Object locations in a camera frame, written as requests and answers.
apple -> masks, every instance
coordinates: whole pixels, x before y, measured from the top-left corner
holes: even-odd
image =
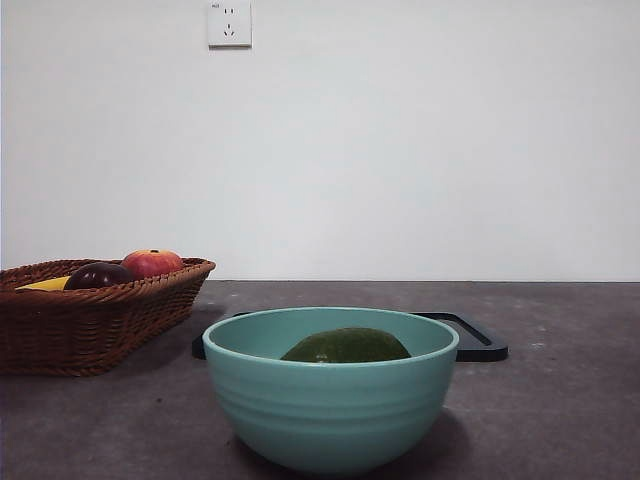
[[[130,270],[136,280],[175,272],[184,267],[182,258],[170,250],[136,250],[124,257],[120,265]]]

gray countertop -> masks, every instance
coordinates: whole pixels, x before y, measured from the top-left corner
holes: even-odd
[[[188,320],[104,375],[0,377],[0,477],[297,478],[233,436],[191,342],[304,305],[462,313],[509,344],[457,363],[430,432],[366,478],[640,478],[638,283],[236,281],[207,281]]]

wall outlet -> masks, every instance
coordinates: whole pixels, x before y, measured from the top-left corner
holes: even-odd
[[[209,4],[209,47],[251,46],[251,1],[220,0]]]

wicker basket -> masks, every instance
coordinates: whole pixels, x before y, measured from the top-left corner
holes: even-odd
[[[15,291],[99,260],[58,260],[0,272],[0,374],[91,376],[112,369],[191,313],[215,263],[100,289]]]

bowl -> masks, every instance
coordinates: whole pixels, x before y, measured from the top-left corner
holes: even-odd
[[[391,333],[411,358],[280,360],[308,335],[354,326]],[[399,457],[426,434],[449,388],[458,334],[402,312],[304,307],[223,320],[203,342],[217,402],[246,445],[293,470],[350,476]]]

